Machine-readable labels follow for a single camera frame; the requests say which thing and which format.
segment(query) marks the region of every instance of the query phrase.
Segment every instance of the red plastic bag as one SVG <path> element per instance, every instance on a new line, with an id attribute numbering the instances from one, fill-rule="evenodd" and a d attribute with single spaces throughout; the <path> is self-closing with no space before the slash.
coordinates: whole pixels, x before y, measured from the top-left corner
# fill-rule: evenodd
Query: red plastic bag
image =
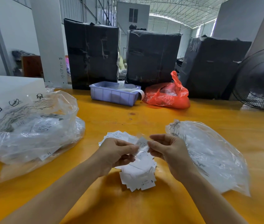
<path id="1" fill-rule="evenodd" d="M 143 101 L 150 105 L 185 109 L 190 107 L 188 90 L 182 86 L 175 71 L 171 72 L 174 82 L 160 83 L 145 89 Z"/>

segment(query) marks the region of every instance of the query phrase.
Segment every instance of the hand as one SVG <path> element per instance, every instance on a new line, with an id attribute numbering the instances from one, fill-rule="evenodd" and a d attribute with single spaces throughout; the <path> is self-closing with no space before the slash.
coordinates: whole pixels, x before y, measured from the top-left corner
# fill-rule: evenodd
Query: hand
<path id="1" fill-rule="evenodd" d="M 165 160 L 175 179 L 181 182 L 186 174 L 197 172 L 182 139 L 169 134 L 154 134 L 150 138 L 153 141 L 148 141 L 150 147 L 148 152 L 152 156 Z"/>
<path id="2" fill-rule="evenodd" d="M 106 138 L 92 155 L 101 166 L 100 176 L 107 175 L 113 167 L 134 162 L 139 146 L 115 138 Z"/>

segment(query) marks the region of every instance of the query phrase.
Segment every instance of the wooden table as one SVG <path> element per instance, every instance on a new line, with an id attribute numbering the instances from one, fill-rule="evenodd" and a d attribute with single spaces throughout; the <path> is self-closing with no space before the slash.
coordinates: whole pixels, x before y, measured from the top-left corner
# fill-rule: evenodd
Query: wooden table
<path id="1" fill-rule="evenodd" d="M 47 165 L 1 183 L 0 220 L 87 159 L 107 132 L 164 133 L 165 126 L 178 119 L 207 124 L 244 155 L 251 177 L 251 197 L 234 191 L 224 193 L 224 197 L 249 223 L 264 223 L 264 111 L 241 110 L 240 102 L 215 100 L 192 100 L 188 110 L 156 107 L 140 100 L 126 107 L 93 101 L 89 91 L 67 92 L 78 100 L 78 117 L 86 123 L 84 138 Z M 121 184 L 119 170 L 112 169 L 91 185 L 62 223 L 204 223 L 166 163 L 156 161 L 156 187 L 132 193 Z"/>

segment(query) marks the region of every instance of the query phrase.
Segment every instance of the forearm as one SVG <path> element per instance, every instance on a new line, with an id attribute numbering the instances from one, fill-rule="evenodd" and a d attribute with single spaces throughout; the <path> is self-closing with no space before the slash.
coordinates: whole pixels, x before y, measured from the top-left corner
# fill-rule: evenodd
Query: forearm
<path id="1" fill-rule="evenodd" d="M 247 224 L 223 196 L 197 171 L 183 177 L 183 185 L 206 224 Z"/>
<path id="2" fill-rule="evenodd" d="M 0 224 L 59 223 L 99 175 L 98 165 L 90 158 L 14 211 Z"/>

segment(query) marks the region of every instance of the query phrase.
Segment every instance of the electric fan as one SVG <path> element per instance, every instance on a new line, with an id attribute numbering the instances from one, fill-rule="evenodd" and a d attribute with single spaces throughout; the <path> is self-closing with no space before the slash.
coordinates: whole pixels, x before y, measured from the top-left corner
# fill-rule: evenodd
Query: electric fan
<path id="1" fill-rule="evenodd" d="M 240 63 L 233 94 L 247 106 L 264 109 L 264 50 Z"/>

